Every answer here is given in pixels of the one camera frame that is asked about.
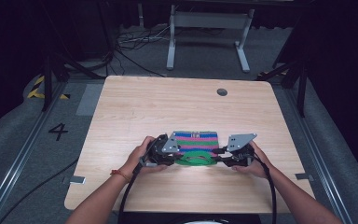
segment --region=wooden table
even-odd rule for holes
[[[227,90],[226,96],[216,93]],[[257,133],[255,142],[271,162],[313,196],[295,145],[267,82],[168,78],[108,77],[89,127],[65,206],[75,209],[120,167],[146,135],[173,131],[215,131],[220,147],[237,133]],[[118,210],[121,192],[114,210]],[[277,194],[278,212],[289,212]],[[266,179],[242,175],[223,163],[174,164],[161,173],[139,175],[126,211],[183,213],[271,213]]]

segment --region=red bracelet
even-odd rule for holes
[[[121,175],[127,180],[128,183],[130,183],[131,181],[130,178],[124,175],[123,173],[121,173],[120,170],[112,170],[112,173],[110,173],[110,175]]]

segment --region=hand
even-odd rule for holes
[[[119,169],[121,173],[123,173],[128,177],[132,177],[132,171],[133,169],[135,169],[136,165],[138,165],[139,158],[143,157],[143,155],[146,153],[147,145],[150,142],[153,142],[154,139],[155,139],[154,137],[147,136],[143,141],[143,143],[133,150],[127,161]],[[166,168],[167,168],[166,165],[158,165],[156,167],[143,167],[141,170],[141,174],[154,173],[154,172],[165,170]]]
[[[269,169],[274,168],[274,166],[269,161],[269,158],[267,158],[266,154],[264,154],[261,148],[258,147],[254,141],[251,141],[249,144],[255,150],[255,154],[257,154],[260,160],[264,162]],[[249,166],[232,166],[231,169],[244,174],[252,174],[258,177],[267,178],[263,166],[261,166],[260,162],[258,161],[252,161]]]

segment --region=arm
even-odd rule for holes
[[[153,141],[153,137],[146,137],[143,143],[136,147],[130,154],[127,161],[118,170],[132,178],[132,171],[139,162],[139,158],[146,152],[147,144]],[[157,167],[143,167],[141,174],[161,171],[167,166],[160,165]],[[100,187],[85,199],[69,216],[66,223],[106,223],[112,213],[113,205],[116,202],[118,194],[126,186],[127,180],[121,175],[111,175]]]
[[[260,160],[269,168],[276,190],[282,195],[297,223],[341,223],[332,212],[275,168],[260,147],[254,142],[250,144],[255,149],[255,153],[259,156]],[[244,174],[267,178],[263,167],[257,161],[253,161],[248,167],[233,166],[232,169]]]

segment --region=white metal leg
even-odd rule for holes
[[[250,28],[251,23],[252,23],[254,12],[255,11],[253,9],[249,10],[248,19],[246,20],[245,24],[243,25],[243,29],[242,29],[243,32],[242,32],[241,41],[236,41],[235,42],[235,48],[237,49],[238,58],[240,59],[242,71],[244,73],[249,73],[251,71],[250,68],[249,68],[248,61],[246,60],[246,56],[245,56],[245,52],[243,50],[243,46],[245,45],[246,36],[249,33],[249,28]]]
[[[170,21],[170,46],[168,48],[167,69],[173,70],[175,61],[175,6],[171,6],[171,21]]]

